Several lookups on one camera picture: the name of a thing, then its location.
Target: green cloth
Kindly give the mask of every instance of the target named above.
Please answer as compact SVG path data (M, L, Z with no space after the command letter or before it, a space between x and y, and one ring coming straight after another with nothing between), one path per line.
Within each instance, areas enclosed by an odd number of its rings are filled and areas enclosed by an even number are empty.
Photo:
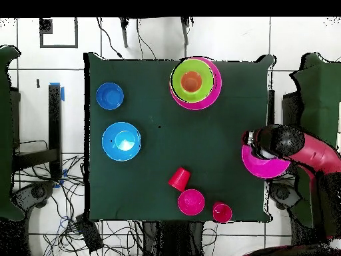
M241 137L264 126L267 70L274 57L258 63L214 62L222 75L219 98L210 107L189 111L169 91L178 61L102 60L90 62L90 218L136 220L212 220L212 206L223 201L234 221L269 221L264 212L264 180L249 173L240 156ZM125 99L113 111L96 101L106 82L122 88ZM141 133L139 154L113 161L103 151L105 129L118 121ZM205 197L204 210L193 217L180 212L179 191L167 184L180 167L191 172L187 188Z
M341 101L341 63L321 60L317 53L305 56L302 69L293 74L304 102L301 126L336 148L339 102ZM292 212L300 222L312 227L309 177L298 168L298 192L304 200Z
M9 96L8 65L19 56L18 50L10 46L0 47L0 217L14 221L23 219L23 212L10 200L12 190L13 127Z

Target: green bowl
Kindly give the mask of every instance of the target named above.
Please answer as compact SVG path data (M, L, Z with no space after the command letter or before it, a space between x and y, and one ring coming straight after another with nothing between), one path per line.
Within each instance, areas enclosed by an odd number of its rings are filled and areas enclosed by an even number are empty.
M181 85L182 76L190 71L197 72L202 79L200 88L194 92L186 91ZM181 100L189 103L202 101L210 94L213 88L213 74L210 67L203 61L187 59L177 65L170 76L170 85L174 94Z

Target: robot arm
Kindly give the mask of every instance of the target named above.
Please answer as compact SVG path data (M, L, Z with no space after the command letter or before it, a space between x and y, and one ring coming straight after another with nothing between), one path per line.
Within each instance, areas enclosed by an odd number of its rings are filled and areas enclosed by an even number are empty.
M243 143L260 159L295 161L309 174L314 227L318 237L341 234L341 158L327 143L284 125L247 131Z
M313 173L341 172L341 158L334 148L295 127L267 125L247 131L243 142L250 145L252 154L260 159L278 157L295 161Z

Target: pink bowl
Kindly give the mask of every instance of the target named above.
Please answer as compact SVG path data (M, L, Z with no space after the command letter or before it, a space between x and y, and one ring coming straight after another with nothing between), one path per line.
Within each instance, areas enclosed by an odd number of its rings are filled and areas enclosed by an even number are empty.
M188 216L199 214L205 206L205 198L196 189L187 189L178 198L178 208Z
M188 109L188 110L201 110L204 108L207 108L208 106L212 105L216 99L218 98L221 90L221 85L222 85L222 80L221 80L221 75L219 73L218 68L213 64L210 60L204 58L204 57L191 57L193 59L201 60L205 62L211 69L214 75L214 85L213 88L210 92L210 94L205 97L202 101L199 102L194 102L194 103L189 103L189 102L184 102L180 100L172 91L172 86L171 82L169 83L169 89L170 93L172 94L173 99L182 107Z
M250 173L263 179L271 179L285 172L290 161L282 159L261 160L251 155L249 145L242 146L242 162Z

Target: blue bowl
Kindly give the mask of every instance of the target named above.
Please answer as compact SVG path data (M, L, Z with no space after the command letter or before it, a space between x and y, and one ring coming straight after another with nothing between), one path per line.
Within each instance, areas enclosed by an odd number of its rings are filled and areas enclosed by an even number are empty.
M130 123L114 123L103 133L102 147L111 159L128 161L140 151L141 135Z
M97 102L106 110L120 107L124 97L123 90L116 83L103 83L97 89Z

